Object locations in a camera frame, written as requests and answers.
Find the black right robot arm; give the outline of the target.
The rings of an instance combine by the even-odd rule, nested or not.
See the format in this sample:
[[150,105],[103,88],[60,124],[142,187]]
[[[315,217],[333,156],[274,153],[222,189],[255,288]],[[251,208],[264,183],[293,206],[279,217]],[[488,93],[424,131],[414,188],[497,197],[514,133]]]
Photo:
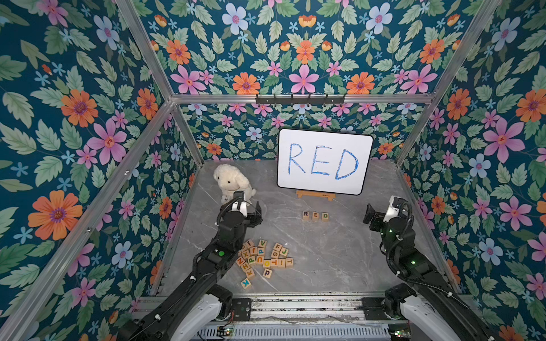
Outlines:
[[363,223],[380,234],[387,266],[402,281],[385,291],[382,306],[388,318],[408,320],[431,340],[498,339],[416,248],[414,215],[407,200],[392,196],[384,213],[368,204]]

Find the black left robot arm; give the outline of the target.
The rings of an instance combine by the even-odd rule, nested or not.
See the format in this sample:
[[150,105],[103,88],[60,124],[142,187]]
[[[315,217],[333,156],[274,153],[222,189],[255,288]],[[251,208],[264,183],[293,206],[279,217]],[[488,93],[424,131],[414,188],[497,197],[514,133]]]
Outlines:
[[247,229],[262,223],[259,205],[251,213],[243,191],[220,207],[218,231],[197,254],[190,274],[152,312],[125,323],[118,340],[191,340],[209,322],[230,319],[233,294],[218,285],[239,257]]

